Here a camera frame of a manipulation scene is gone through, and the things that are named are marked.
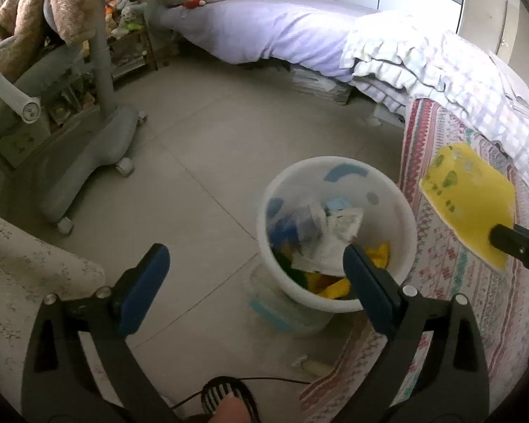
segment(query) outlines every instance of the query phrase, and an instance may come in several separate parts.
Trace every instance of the patterned rug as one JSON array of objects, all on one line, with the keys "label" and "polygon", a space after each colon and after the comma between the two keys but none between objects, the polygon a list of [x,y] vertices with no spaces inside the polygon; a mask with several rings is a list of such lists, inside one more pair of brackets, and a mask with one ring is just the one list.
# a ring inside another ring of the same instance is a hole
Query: patterned rug
[{"label": "patterned rug", "polygon": [[[440,220],[419,188],[433,156],[443,145],[466,142],[516,189],[515,221],[529,229],[529,188],[498,148],[466,128],[452,113],[428,98],[413,100],[406,113],[399,187],[418,225],[418,252],[405,284],[426,297],[470,299],[484,342],[490,377],[490,410],[509,394],[529,358],[529,271],[508,260],[498,274],[474,256]],[[333,371],[300,395],[306,423],[328,423],[357,390],[384,348],[386,338],[370,323],[357,325]],[[411,393],[430,344],[419,344],[395,403]]]}]

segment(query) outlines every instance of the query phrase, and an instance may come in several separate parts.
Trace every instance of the blue gripper pad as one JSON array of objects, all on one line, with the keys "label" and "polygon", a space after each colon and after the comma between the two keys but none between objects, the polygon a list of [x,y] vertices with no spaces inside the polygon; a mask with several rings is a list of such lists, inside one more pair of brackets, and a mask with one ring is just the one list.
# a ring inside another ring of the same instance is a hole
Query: blue gripper pad
[{"label": "blue gripper pad", "polygon": [[137,332],[169,269],[169,249],[164,245],[155,244],[136,268],[127,271],[135,274],[132,276],[135,283],[129,288],[120,305],[119,335],[125,337]]}]

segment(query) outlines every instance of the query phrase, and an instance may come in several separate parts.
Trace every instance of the metal screw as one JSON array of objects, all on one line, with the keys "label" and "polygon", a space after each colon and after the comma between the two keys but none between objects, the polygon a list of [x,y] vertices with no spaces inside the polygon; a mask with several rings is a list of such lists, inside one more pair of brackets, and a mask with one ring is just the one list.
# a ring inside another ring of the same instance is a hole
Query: metal screw
[{"label": "metal screw", "polygon": [[467,299],[467,297],[464,294],[457,294],[455,296],[455,300],[457,301],[457,303],[459,303],[461,305],[468,304],[468,299]]},{"label": "metal screw", "polygon": [[55,302],[57,302],[57,294],[51,293],[46,295],[43,298],[43,302],[45,302],[45,305],[53,305]]},{"label": "metal screw", "polygon": [[99,299],[105,299],[107,297],[111,296],[111,288],[110,287],[101,287],[96,290],[96,293],[94,294]]},{"label": "metal screw", "polygon": [[402,293],[404,293],[406,296],[414,297],[418,295],[418,290],[415,289],[412,285],[406,285],[402,288]]}]

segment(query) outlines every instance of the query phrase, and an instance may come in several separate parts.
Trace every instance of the yellow cloth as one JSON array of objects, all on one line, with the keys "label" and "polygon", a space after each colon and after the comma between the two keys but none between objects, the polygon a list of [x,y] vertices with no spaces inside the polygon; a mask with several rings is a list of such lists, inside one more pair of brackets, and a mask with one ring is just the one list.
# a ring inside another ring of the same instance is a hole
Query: yellow cloth
[{"label": "yellow cloth", "polygon": [[490,245],[492,227],[513,227],[515,188],[467,144],[441,147],[420,187],[458,239],[498,271],[507,255]]},{"label": "yellow cloth", "polygon": [[[388,267],[388,262],[390,261],[390,242],[384,242],[378,248],[365,248],[364,252],[376,267],[381,269]],[[317,288],[320,288],[320,279],[316,276],[322,276],[322,274],[306,274],[308,289],[314,294],[325,297],[326,299],[339,299],[351,292],[351,282],[347,278],[341,278],[325,289],[318,291]],[[312,287],[310,287],[311,280],[314,281]]]}]

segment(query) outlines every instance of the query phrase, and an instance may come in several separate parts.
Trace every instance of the sandal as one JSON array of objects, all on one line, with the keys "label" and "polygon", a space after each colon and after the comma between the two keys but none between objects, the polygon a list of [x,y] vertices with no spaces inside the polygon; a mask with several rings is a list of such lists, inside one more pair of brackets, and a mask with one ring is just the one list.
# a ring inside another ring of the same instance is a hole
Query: sandal
[{"label": "sandal", "polygon": [[251,423],[261,423],[261,417],[257,410],[257,402],[253,394],[241,380],[235,377],[219,376],[211,379],[202,388],[201,400],[202,408],[206,413],[214,413],[218,405],[229,394],[233,395],[243,401],[249,415],[251,416]]}]

